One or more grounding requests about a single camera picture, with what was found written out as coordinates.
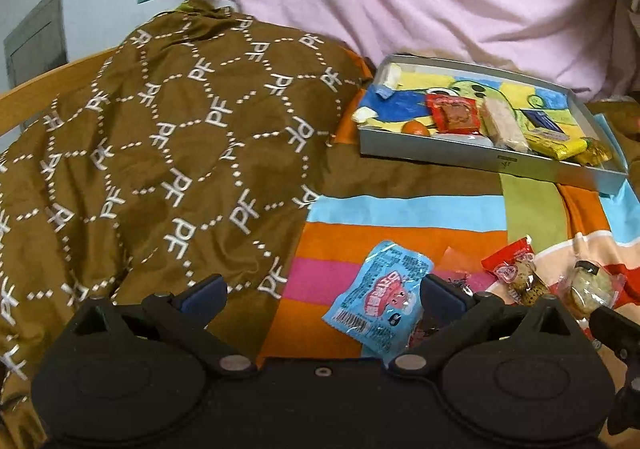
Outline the blue snack packet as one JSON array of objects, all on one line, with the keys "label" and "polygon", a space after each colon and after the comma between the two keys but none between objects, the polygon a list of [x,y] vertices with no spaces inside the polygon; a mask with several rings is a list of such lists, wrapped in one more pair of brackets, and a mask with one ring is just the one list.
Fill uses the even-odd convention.
[{"label": "blue snack packet", "polygon": [[323,321],[390,362],[409,346],[422,317],[420,286],[433,267],[421,253],[392,241],[378,243]]}]

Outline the red clear nut packet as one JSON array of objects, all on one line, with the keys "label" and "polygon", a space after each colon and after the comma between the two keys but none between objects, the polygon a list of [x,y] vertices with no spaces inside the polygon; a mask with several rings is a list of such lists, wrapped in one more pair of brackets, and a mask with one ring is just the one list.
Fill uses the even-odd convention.
[{"label": "red clear nut packet", "polygon": [[531,306],[539,297],[550,293],[537,275],[534,257],[532,239],[525,235],[484,258],[480,265],[506,286],[511,299]]}]

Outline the orange jelly cup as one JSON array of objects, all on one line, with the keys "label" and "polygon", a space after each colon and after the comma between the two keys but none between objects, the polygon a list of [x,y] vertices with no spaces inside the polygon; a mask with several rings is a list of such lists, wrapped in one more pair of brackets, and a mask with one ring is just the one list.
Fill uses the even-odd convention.
[{"label": "orange jelly cup", "polygon": [[401,134],[430,137],[430,130],[418,120],[409,120],[401,127]]}]

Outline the clear rice cracker pack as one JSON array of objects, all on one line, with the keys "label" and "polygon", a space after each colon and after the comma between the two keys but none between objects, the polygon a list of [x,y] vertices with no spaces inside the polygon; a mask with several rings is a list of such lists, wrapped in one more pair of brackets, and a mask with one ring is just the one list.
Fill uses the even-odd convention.
[{"label": "clear rice cracker pack", "polygon": [[528,142],[506,102],[487,98],[480,108],[480,115],[495,146],[520,153],[529,151]]}]

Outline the red square snack packet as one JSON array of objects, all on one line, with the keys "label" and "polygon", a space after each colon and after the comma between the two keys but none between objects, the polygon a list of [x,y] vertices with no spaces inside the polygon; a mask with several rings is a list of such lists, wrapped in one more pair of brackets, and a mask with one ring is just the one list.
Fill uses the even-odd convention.
[{"label": "red square snack packet", "polygon": [[480,113],[473,99],[428,94],[426,105],[439,134],[477,135],[480,132]]}]

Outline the yellow snack bar box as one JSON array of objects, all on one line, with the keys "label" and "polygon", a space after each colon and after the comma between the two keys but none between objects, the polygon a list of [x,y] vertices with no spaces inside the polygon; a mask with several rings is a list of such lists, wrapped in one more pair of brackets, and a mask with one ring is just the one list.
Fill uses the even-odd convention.
[{"label": "yellow snack bar box", "polygon": [[588,148],[588,143],[582,138],[572,138],[562,132],[536,128],[524,132],[529,148],[546,157],[564,161],[574,157]]}]

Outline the dark dried-fruit snack packet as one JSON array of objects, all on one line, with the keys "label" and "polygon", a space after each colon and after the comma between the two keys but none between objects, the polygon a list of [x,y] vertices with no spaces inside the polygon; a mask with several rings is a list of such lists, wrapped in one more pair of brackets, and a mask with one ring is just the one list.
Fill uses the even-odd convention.
[{"label": "dark dried-fruit snack packet", "polygon": [[429,273],[421,281],[419,296],[422,317],[410,336],[409,351],[416,351],[440,331],[445,331],[444,341],[447,346],[456,345],[461,348],[471,343],[474,333],[469,325],[454,327],[452,333],[448,329],[477,304],[472,291]]}]

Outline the clear round cookie packet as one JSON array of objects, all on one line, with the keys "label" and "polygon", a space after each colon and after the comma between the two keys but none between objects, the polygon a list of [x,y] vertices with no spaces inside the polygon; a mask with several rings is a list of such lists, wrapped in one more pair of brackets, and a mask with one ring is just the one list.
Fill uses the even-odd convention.
[{"label": "clear round cookie packet", "polygon": [[626,277],[603,266],[578,259],[556,287],[556,295],[579,321],[600,307],[612,308],[622,294]]}]

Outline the colourful cartoon bedsheet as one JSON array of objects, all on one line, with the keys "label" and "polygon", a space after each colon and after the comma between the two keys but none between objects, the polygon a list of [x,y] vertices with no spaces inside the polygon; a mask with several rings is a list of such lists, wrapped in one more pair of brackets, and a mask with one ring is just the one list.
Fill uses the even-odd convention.
[{"label": "colourful cartoon bedsheet", "polygon": [[529,237],[544,281],[555,284],[577,259],[595,261],[625,277],[617,309],[638,319],[637,180],[607,196],[495,172],[375,160],[359,153],[352,104],[341,103],[338,114],[319,181],[302,181],[296,203],[307,221],[291,269],[265,279],[279,307],[260,357],[363,355],[360,342],[323,317],[385,240],[465,271],[477,290],[502,293],[480,263]]}]

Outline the brown PF patterned blanket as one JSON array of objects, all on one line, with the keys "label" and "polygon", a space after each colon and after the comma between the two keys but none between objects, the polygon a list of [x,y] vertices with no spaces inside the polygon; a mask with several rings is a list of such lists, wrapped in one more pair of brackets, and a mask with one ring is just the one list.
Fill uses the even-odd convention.
[{"label": "brown PF patterned blanket", "polygon": [[30,383],[88,299],[137,304],[218,273],[210,325],[256,356],[371,74],[346,45],[189,0],[136,28],[1,157],[1,443],[46,439]]}]

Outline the gold foil candy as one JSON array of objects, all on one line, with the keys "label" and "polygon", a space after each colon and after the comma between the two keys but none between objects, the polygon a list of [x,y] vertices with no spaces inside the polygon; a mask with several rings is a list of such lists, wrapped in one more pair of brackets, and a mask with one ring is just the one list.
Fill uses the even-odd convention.
[{"label": "gold foil candy", "polygon": [[574,156],[574,160],[588,167],[601,167],[606,162],[611,161],[613,153],[602,141],[594,138],[584,138],[586,149]]}]

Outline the grey cartoon-lined tray box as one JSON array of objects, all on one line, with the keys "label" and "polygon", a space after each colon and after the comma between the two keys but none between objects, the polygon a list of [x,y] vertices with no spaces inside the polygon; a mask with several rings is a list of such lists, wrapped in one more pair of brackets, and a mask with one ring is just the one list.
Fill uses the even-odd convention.
[{"label": "grey cartoon-lined tray box", "polygon": [[[526,153],[495,146],[480,115],[477,135],[439,134],[426,105],[428,94],[473,99],[478,113],[487,98],[510,105],[521,131],[547,128],[572,138],[594,138],[613,153],[601,167],[558,161],[529,148]],[[500,172],[540,181],[615,194],[628,178],[628,166],[613,136],[579,102],[573,91],[544,80],[498,68],[450,59],[392,54],[352,113],[364,155]],[[418,120],[430,137],[401,134]]]}]

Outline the striped clothes in bag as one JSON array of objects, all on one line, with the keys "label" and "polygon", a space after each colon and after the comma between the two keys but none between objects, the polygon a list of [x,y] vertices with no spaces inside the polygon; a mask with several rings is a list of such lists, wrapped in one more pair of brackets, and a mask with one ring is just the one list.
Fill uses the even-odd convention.
[{"label": "striped clothes in bag", "polygon": [[603,94],[613,98],[639,90],[639,0],[615,0],[611,60]]}]

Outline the wooden bed frame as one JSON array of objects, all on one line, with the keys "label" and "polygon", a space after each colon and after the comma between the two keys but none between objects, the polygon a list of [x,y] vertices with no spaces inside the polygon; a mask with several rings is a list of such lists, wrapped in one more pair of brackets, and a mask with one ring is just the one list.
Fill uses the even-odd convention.
[{"label": "wooden bed frame", "polygon": [[46,109],[55,97],[89,85],[115,51],[111,48],[66,63],[4,92],[0,97],[1,134]]}]

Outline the grey wall panel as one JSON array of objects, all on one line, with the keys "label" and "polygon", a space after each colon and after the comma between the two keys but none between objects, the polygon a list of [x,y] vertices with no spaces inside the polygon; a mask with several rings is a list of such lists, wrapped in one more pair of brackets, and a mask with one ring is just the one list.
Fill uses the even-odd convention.
[{"label": "grey wall panel", "polygon": [[63,0],[40,0],[3,45],[11,88],[66,64]]}]

